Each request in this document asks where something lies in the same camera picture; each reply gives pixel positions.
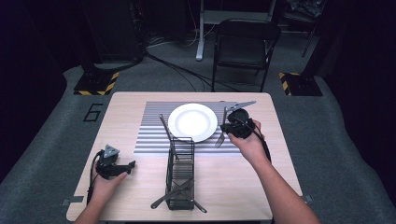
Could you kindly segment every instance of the wire basket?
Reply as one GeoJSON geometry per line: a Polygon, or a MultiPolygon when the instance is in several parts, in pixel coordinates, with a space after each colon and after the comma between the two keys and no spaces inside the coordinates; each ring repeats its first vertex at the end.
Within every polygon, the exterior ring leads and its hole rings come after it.
{"type": "MultiPolygon", "coordinates": [[[[169,149],[168,167],[166,172],[166,190],[178,188],[183,183],[194,179],[194,150],[195,144],[191,138],[173,138],[171,144],[175,147],[178,160],[174,152],[169,149]]],[[[183,189],[177,196],[166,200],[170,210],[192,210],[194,208],[194,184],[183,189]]]]}

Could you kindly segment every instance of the gray carpet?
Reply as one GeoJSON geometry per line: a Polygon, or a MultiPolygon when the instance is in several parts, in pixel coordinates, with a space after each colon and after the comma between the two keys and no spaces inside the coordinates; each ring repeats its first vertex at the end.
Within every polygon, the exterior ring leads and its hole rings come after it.
{"type": "MultiPolygon", "coordinates": [[[[273,97],[303,193],[314,199],[310,206],[322,223],[396,223],[395,207],[374,170],[361,159],[349,139],[339,105],[323,79],[316,77],[322,97],[286,96],[283,92],[278,73],[304,70],[315,45],[301,58],[305,41],[298,34],[281,36],[264,86],[273,97]]],[[[195,51],[196,43],[191,47],[174,43],[148,48],[152,55],[211,77],[213,41],[206,41],[201,62],[195,61],[195,51]]],[[[257,91],[260,77],[251,72],[240,80],[242,72],[224,69],[219,78],[250,82],[232,85],[240,91],[257,91]]],[[[121,71],[107,96],[74,95],[73,88],[81,75],[80,67],[64,73],[68,87],[63,99],[2,182],[0,223],[69,223],[65,218],[67,207],[60,204],[74,194],[115,91],[210,91],[198,78],[185,73],[183,77],[149,58],[121,71]],[[84,122],[92,104],[102,104],[95,108],[101,114],[96,122],[84,122]]],[[[220,84],[216,90],[232,91],[220,84]]]]}

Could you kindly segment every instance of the black folding chair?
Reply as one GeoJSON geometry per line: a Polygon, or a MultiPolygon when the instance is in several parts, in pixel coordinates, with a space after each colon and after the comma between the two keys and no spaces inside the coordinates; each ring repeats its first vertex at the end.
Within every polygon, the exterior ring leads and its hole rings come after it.
{"type": "Polygon", "coordinates": [[[222,21],[216,33],[212,91],[215,91],[218,66],[254,69],[257,73],[264,70],[262,91],[280,33],[277,25],[270,21],[222,21]]]}

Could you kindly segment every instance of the white plate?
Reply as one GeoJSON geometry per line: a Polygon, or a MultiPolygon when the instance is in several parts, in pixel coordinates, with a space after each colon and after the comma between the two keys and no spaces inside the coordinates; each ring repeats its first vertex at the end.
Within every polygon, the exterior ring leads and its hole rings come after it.
{"type": "Polygon", "coordinates": [[[218,118],[205,105],[186,104],[172,111],[168,126],[174,137],[190,137],[194,142],[201,142],[216,131],[218,118]]]}

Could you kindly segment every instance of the fork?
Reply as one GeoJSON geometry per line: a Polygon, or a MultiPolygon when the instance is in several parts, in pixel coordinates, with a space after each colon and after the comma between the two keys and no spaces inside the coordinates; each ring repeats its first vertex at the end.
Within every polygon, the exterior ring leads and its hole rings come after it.
{"type": "MultiPolygon", "coordinates": [[[[223,123],[222,123],[222,124],[225,123],[225,117],[226,117],[226,116],[227,116],[227,107],[224,106],[224,114],[223,114],[223,123]]],[[[224,137],[224,132],[223,132],[223,130],[221,130],[220,137],[219,137],[218,141],[216,142],[215,147],[220,147],[221,144],[224,142],[224,139],[225,139],[225,137],[224,137]]]]}

